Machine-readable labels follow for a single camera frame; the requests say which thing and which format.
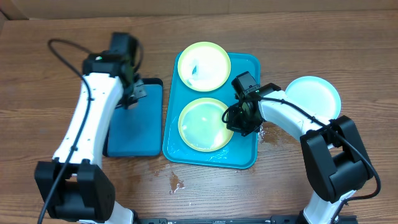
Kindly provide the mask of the yellow plate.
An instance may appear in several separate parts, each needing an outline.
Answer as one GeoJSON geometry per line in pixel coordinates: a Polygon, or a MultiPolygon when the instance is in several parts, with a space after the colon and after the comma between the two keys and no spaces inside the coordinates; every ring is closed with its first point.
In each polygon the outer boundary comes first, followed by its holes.
{"type": "Polygon", "coordinates": [[[187,104],[178,118],[180,137],[190,148],[200,152],[221,149],[233,137],[222,122],[228,107],[214,98],[199,98],[187,104]]]}
{"type": "Polygon", "coordinates": [[[218,44],[196,42],[180,54],[177,72],[181,81],[192,90],[213,91],[229,78],[231,59],[218,44]]]}

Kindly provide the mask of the white plate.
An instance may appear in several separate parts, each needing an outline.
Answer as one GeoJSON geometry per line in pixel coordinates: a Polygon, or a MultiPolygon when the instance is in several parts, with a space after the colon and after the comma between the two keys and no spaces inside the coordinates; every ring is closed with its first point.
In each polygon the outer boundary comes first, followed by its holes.
{"type": "Polygon", "coordinates": [[[341,112],[341,98],[337,89],[320,77],[305,76],[292,81],[285,94],[299,105],[329,119],[341,112]]]}

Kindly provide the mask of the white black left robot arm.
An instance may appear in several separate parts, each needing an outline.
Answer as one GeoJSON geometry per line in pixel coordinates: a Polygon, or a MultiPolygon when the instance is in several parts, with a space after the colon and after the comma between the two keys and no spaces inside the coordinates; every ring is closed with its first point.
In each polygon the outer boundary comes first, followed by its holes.
{"type": "Polygon", "coordinates": [[[111,117],[135,103],[132,53],[89,54],[83,62],[81,91],[67,133],[50,162],[40,161],[34,179],[44,201],[38,217],[77,223],[134,223],[134,212],[120,205],[102,170],[103,147],[111,117]]]}

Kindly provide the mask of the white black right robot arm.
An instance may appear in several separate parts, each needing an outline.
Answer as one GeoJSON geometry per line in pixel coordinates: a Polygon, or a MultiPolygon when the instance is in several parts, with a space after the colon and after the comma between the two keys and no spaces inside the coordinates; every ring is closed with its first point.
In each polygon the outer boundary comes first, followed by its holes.
{"type": "Polygon", "coordinates": [[[237,103],[222,115],[226,127],[247,136],[268,121],[300,141],[307,179],[313,189],[296,223],[333,223],[355,191],[377,178],[351,119],[322,118],[289,98],[279,86],[233,81],[237,103]]]}

